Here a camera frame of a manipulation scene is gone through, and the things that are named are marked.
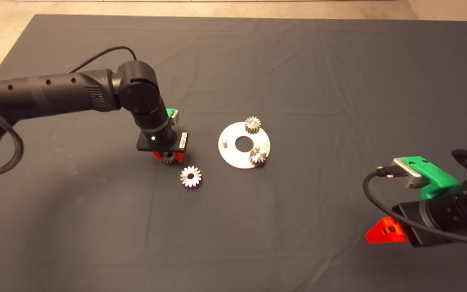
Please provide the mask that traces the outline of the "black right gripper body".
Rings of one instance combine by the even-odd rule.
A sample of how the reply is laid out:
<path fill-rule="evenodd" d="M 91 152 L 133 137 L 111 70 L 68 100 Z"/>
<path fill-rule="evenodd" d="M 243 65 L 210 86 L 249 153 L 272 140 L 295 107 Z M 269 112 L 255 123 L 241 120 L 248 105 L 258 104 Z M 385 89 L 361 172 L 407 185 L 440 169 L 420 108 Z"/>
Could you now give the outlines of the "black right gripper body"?
<path fill-rule="evenodd" d="M 392 210 L 397 214 L 420 223 L 425 227 L 438 229 L 459 236 L 467 236 L 467 215 L 457 205 L 454 195 L 443 195 L 429 200 L 396 204 Z M 435 247 L 452 244 L 452 240 L 438 237 L 418 228 L 400 223 L 410 244 L 414 248 Z"/>

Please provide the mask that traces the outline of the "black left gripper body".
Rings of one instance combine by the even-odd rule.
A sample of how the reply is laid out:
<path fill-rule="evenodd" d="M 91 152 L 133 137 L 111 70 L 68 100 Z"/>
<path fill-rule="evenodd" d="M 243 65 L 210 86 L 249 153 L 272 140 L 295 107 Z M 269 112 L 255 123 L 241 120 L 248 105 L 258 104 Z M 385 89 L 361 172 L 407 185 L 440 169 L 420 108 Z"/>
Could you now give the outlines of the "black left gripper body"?
<path fill-rule="evenodd" d="M 141 129 L 136 148 L 143 152 L 185 153 L 189 143 L 189 132 L 176 131 L 170 124 L 158 131 Z"/>

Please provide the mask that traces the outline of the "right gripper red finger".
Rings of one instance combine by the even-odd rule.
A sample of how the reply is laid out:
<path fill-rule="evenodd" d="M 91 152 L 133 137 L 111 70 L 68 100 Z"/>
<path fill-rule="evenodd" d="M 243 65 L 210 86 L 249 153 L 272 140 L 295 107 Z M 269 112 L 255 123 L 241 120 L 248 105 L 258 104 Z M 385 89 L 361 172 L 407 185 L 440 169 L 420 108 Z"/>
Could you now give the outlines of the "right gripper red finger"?
<path fill-rule="evenodd" d="M 407 238 L 394 218 L 385 217 L 367 231 L 366 241 L 369 244 L 400 243 L 407 241 Z"/>

